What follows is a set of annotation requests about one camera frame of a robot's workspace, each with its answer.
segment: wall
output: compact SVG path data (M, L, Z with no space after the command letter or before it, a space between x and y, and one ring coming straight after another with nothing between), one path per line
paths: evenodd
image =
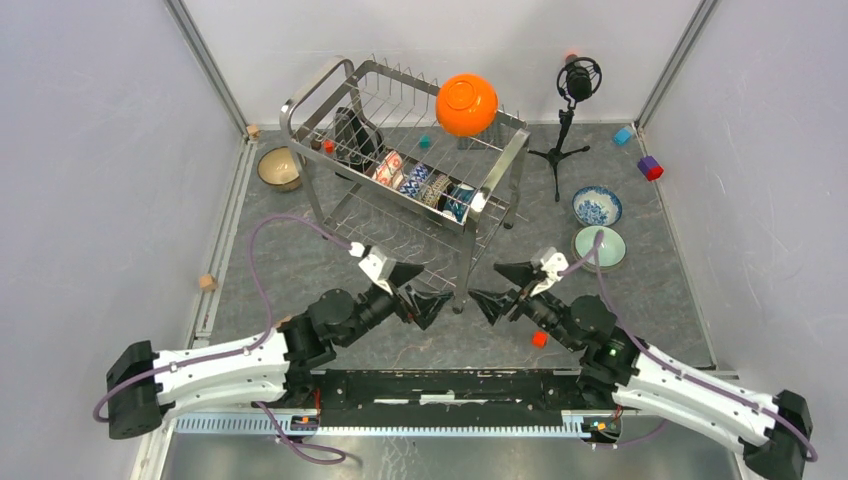
M185 341L239 135L157 1L0 6L0 478L126 478L91 419Z
M510 112L556 120L554 87L576 48L604 72L579 120L632 120L659 78L697 0L185 0L248 121L279 108L332 55L375 53L444 82L485 76Z
M718 356L810 402L808 480L844 478L848 449L846 18L722 2L646 132Z

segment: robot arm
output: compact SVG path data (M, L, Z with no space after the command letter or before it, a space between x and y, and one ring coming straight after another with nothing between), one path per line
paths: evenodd
M570 351L585 349L578 386L590 405L643 410L741 454L766 479L801 478L808 451L784 423L809 439L812 421L803 397L788 390L777 396L751 391L685 365L620 328L597 296L566 305L547 292L550 272L567 267L561 255L548 249L530 262L495 264L519 288L469 294L492 324L527 316Z
M258 348L247 346L261 334L191 350L154 352L149 341L130 345L107 374L108 390L144 372L161 373L109 399L109 436L143 435L163 420L208 407L275 401L300 405L314 389L310 370L336 357L334 345L351 345L392 314L426 329L452 297L410 286L400 291L423 266L395 263L376 248L358 250L360 268L372 282L367 291L356 299L341 289L324 293L305 312L272 330ZM243 353L232 354L239 350ZM197 362L190 367L180 366L192 359Z

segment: dish rack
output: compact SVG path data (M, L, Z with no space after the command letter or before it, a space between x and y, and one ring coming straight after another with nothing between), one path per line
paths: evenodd
M332 90L328 79L339 68L344 68L344 80ZM323 93L313 97L318 90ZM530 133L517 115L501 108L480 135L452 136L436 121L438 93L437 80L428 82L408 68L390 67L373 56L355 67L337 56L282 106L280 127L316 219L350 241L380 246L397 261L425 265L416 281L439 291L452 288L453 310L459 313L468 299L471 271L495 232L514 225ZM356 117L356 131L347 118L341 129L346 135L340 136L342 112ZM295 114L306 119L297 129L292 127ZM369 148L350 141L357 134ZM332 142L329 150L327 141ZM321 208L307 162L352 183L329 215ZM398 168L386 170L384 163ZM507 170L509 181L501 185ZM453 190L444 188L446 182ZM496 190L508 194L509 201L495 196Z

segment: brown bowl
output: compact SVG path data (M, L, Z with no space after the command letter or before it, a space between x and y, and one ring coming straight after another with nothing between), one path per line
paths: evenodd
M300 174L288 147L266 153L256 168L259 178L281 192L290 192L300 186Z

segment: wooden block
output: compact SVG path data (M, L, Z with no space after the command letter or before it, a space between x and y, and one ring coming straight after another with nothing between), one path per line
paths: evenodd
M218 280L209 273L200 277L198 283L200 284L200 289L204 292L214 292L218 288Z
M250 136L250 138L259 138L259 127L256 125L248 125L247 135Z

